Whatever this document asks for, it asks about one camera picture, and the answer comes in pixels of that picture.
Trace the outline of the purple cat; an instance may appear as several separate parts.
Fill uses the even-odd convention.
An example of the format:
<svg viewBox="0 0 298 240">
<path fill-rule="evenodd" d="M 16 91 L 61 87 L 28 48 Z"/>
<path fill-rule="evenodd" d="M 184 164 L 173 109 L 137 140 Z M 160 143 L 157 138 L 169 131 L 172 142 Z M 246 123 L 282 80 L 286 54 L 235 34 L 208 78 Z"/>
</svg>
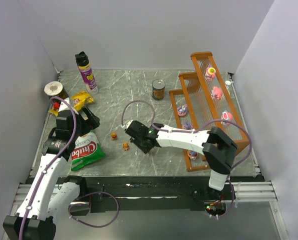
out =
<svg viewBox="0 0 298 240">
<path fill-rule="evenodd" d="M 193 126 L 189 122 L 185 122 L 184 124 L 182 124 L 182 129 L 184 129 L 184 130 L 191 130 L 192 128 L 193 128 Z"/>
</svg>

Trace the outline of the pink figure with green hat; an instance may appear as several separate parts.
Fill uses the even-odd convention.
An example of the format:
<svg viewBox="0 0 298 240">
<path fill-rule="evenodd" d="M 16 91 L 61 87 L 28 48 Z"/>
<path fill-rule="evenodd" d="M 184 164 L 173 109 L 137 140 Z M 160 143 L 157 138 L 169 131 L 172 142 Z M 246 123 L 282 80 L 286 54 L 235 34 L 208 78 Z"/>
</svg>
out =
<svg viewBox="0 0 298 240">
<path fill-rule="evenodd" d="M 207 67 L 205 73 L 208 81 L 212 81 L 216 77 L 216 70 L 213 67 Z"/>
</svg>

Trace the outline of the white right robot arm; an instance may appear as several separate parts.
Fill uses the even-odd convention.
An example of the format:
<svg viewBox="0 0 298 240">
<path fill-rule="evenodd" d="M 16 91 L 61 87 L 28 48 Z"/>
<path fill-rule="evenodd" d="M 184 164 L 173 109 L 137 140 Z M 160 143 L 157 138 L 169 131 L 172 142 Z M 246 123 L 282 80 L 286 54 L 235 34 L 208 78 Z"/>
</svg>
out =
<svg viewBox="0 0 298 240">
<path fill-rule="evenodd" d="M 125 132 L 145 154 L 154 147 L 173 147 L 204 155 L 211 169 L 208 186 L 216 191 L 223 190 L 238 148 L 221 128 L 215 126 L 210 130 L 196 131 L 165 124 L 147 127 L 132 120 L 126 124 Z"/>
</svg>

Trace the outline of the purple bunny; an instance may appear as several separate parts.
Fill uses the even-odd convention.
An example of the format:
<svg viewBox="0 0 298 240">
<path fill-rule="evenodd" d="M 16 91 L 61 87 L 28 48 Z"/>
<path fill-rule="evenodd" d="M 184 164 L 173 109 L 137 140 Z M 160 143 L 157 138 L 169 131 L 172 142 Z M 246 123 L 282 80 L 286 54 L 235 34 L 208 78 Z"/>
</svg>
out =
<svg viewBox="0 0 298 240">
<path fill-rule="evenodd" d="M 183 117 L 187 114 L 187 112 L 188 112 L 188 105 L 187 104 L 184 104 L 184 105 L 181 105 L 181 106 L 177 107 L 178 116 Z"/>
</svg>

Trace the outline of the purple figure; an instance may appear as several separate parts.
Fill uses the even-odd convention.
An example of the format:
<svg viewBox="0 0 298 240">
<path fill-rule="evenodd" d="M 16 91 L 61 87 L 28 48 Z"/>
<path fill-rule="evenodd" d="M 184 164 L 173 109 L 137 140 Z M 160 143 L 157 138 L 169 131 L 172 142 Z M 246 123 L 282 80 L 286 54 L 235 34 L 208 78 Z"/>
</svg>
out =
<svg viewBox="0 0 298 240">
<path fill-rule="evenodd" d="M 187 151 L 187 155 L 190 160 L 195 160 L 198 156 L 198 153 L 192 150 Z"/>
</svg>

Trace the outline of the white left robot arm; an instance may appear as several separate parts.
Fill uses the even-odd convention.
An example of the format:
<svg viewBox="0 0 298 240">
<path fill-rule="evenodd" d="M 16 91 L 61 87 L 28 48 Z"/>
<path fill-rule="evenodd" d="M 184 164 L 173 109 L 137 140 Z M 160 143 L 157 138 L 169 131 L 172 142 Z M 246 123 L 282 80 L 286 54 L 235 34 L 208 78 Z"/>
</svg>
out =
<svg viewBox="0 0 298 240">
<path fill-rule="evenodd" d="M 11 240 L 52 240 L 56 233 L 56 220 L 76 198 L 87 192 L 83 177 L 69 176 L 64 189 L 51 199 L 59 174 L 75 149 L 78 137 L 88 134 L 100 125 L 100 119 L 89 108 L 83 107 L 85 117 L 68 108 L 63 108 L 56 117 L 56 126 L 51 129 L 43 144 L 37 174 L 14 215 L 8 215 L 3 228 Z"/>
</svg>

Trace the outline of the pink pig figure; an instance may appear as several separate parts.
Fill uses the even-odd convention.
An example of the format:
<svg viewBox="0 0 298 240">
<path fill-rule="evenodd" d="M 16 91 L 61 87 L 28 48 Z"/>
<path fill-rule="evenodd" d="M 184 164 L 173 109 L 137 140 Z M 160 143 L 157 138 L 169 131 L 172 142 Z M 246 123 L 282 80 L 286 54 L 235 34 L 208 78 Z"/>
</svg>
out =
<svg viewBox="0 0 298 240">
<path fill-rule="evenodd" d="M 223 91 L 220 87 L 214 86 L 211 90 L 211 98 L 215 101 L 222 99 Z"/>
</svg>

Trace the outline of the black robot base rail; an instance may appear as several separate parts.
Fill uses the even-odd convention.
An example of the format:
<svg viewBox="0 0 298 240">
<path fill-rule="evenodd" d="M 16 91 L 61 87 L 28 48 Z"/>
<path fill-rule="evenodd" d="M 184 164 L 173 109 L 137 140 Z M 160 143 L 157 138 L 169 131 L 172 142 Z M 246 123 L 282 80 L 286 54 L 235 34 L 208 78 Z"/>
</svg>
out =
<svg viewBox="0 0 298 240">
<path fill-rule="evenodd" d="M 236 199 L 237 190 L 229 183 L 217 193 L 208 186 L 207 176 L 67 176 L 65 182 L 82 184 L 83 202 L 89 202 L 92 213 L 105 211 L 178 210 L 204 211 L 207 202 Z"/>
</svg>

